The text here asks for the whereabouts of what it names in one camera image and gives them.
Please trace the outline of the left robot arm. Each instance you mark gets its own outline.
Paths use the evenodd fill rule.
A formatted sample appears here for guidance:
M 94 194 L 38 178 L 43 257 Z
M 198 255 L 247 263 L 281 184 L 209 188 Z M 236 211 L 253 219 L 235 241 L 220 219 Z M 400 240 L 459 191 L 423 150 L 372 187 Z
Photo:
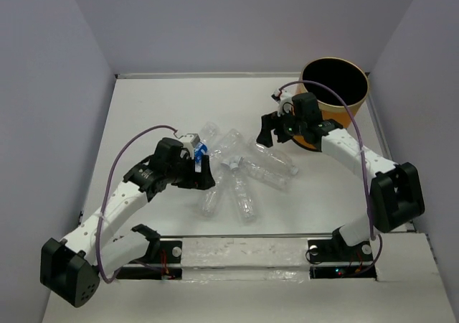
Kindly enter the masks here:
M 119 268 L 154 260 L 160 235 L 146 225 L 118 234 L 122 225 L 168 185 L 207 190 L 215 185 L 207 148 L 198 134 L 164 137 L 154 153 L 134 165 L 88 219 L 41 249 L 39 280 L 73 307 L 86 304 L 101 281 L 111 283 Z

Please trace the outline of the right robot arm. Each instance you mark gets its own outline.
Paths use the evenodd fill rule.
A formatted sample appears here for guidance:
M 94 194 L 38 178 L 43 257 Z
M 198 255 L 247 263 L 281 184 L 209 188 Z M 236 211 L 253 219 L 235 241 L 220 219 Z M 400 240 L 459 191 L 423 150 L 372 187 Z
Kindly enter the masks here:
M 354 138 L 336 120 L 325 119 L 312 93 L 281 93 L 278 109 L 261 118 L 256 142 L 265 147 L 302 137 L 319 152 L 344 165 L 362 180 L 367 209 L 363 216 L 335 229 L 325 247 L 339 260 L 356 252 L 372 236 L 393 231 L 424 214 L 425 204 L 417 168 L 378 155 Z

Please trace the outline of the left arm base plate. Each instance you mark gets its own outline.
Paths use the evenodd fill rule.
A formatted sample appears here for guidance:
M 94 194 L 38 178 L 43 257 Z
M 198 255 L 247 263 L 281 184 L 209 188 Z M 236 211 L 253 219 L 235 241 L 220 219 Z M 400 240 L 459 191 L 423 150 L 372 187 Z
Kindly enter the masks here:
M 118 280 L 180 280 L 182 242 L 160 239 L 146 254 L 129 262 L 118 272 Z

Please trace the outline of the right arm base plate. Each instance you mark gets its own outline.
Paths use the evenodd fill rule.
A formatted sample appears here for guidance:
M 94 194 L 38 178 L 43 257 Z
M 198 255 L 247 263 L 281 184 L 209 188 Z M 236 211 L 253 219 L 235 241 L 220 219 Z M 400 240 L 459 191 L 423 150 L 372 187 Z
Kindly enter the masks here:
M 305 257 L 311 279 L 377 278 L 369 241 L 337 251 L 331 239 L 312 239 Z

